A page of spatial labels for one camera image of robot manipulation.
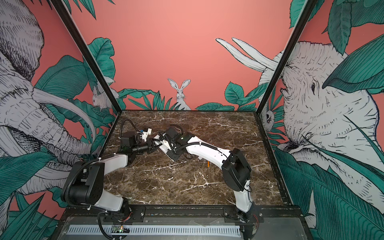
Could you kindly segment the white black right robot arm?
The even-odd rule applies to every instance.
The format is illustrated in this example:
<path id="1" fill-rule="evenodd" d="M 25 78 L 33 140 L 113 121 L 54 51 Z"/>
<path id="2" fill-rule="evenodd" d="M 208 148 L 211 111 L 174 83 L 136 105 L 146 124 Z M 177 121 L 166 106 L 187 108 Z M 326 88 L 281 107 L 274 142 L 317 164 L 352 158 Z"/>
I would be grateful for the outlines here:
<path id="1" fill-rule="evenodd" d="M 237 218 L 243 223 L 248 221 L 247 214 L 253 205 L 252 169 L 241 150 L 216 147 L 192 133 L 179 133 L 176 127 L 169 127 L 164 133 L 158 132 L 156 139 L 162 144 L 160 149 L 173 161 L 188 153 L 217 166 L 222 171 L 225 184 L 234 191 Z"/>

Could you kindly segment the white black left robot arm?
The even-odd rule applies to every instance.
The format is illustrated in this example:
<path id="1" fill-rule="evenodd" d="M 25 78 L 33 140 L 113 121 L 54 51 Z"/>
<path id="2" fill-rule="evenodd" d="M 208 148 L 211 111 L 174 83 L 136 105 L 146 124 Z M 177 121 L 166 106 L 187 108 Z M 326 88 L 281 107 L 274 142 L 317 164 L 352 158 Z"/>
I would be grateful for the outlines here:
<path id="1" fill-rule="evenodd" d="M 111 157 L 77 162 L 73 166 L 61 193 L 61 200 L 72 207 L 91 207 L 109 212 L 126 213 L 128 201 L 104 189 L 104 177 L 128 167 L 137 155 L 155 150 L 157 145 L 149 136 L 152 129 L 129 132 L 120 136 L 121 145 Z"/>

